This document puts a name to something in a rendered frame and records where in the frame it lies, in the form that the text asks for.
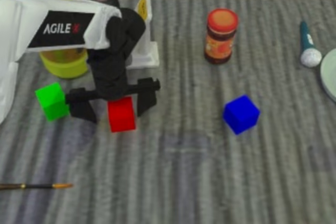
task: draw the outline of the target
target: teal handle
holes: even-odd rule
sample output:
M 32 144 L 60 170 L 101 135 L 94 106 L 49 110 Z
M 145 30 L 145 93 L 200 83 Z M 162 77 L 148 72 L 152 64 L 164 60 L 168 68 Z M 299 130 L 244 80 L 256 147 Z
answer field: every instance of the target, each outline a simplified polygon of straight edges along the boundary
M 308 48 L 315 48 L 312 38 L 310 36 L 308 25 L 305 21 L 302 21 L 300 24 L 300 35 L 301 35 L 302 52 Z

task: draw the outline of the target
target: green cube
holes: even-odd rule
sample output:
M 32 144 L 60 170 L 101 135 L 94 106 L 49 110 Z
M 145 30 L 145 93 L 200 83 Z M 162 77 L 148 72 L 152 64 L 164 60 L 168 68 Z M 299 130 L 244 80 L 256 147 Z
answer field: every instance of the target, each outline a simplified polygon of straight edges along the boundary
M 65 94 L 58 82 L 36 90 L 35 94 L 48 121 L 69 115 L 69 105 L 65 103 Z

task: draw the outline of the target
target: red jar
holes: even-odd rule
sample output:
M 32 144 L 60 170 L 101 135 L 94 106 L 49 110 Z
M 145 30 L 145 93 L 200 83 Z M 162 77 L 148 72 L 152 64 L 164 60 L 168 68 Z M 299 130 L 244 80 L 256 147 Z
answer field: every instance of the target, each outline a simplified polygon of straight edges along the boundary
M 205 58 L 210 63 L 222 64 L 230 59 L 237 26 L 238 16 L 232 10 L 219 8 L 209 13 Z

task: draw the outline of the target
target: blue cube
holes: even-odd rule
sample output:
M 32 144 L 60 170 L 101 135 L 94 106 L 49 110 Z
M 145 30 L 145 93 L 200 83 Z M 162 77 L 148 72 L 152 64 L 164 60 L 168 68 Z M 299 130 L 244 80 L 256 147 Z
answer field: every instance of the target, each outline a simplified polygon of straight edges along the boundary
M 223 119 L 236 135 L 257 124 L 260 110 L 247 95 L 227 103 L 224 107 Z

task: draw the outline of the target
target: tabletop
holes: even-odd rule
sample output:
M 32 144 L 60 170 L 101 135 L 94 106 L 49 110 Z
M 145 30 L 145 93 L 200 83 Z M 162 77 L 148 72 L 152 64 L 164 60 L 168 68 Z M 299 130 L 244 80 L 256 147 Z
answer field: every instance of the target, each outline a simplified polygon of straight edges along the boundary
M 123 0 L 135 6 L 138 0 Z M 336 0 L 153 0 L 160 66 L 129 82 L 161 82 L 157 106 L 135 131 L 112 134 L 106 103 L 97 125 L 47 122 L 34 91 L 59 81 L 93 87 L 90 73 L 58 80 L 36 54 L 19 64 L 13 108 L 0 125 L 2 183 L 73 183 L 66 190 L 2 191 L 2 224 L 208 224 L 336 222 L 336 107 L 319 68 L 300 64 L 304 19 L 317 48 L 336 44 Z M 207 13 L 239 16 L 231 60 L 203 56 Z M 235 135 L 224 105 L 247 94 L 258 124 Z

